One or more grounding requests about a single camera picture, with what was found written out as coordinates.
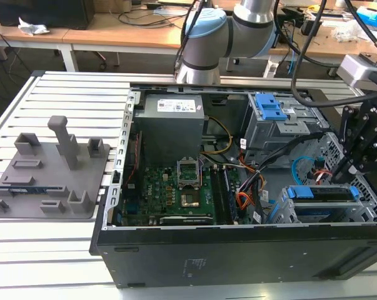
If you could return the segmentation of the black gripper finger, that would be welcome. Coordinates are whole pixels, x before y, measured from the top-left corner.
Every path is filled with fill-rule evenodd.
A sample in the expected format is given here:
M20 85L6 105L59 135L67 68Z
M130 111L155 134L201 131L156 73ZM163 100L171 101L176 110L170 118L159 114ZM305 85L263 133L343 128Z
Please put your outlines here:
M347 151L351 165L359 173L377 173L377 121L371 114L356 119L347 136Z
M339 136L338 136L339 143L342 146L343 158L334 167L331 182L335 184L350 183L354 178L354 175L351 174L349 170L351 169L353 165L353 163L351 162L351 159L352 159L351 157L351 148L352 148L351 126L353 125L355 116L356 116L356 113L352 106L344 107L343 113L341 115L341 125L340 125Z

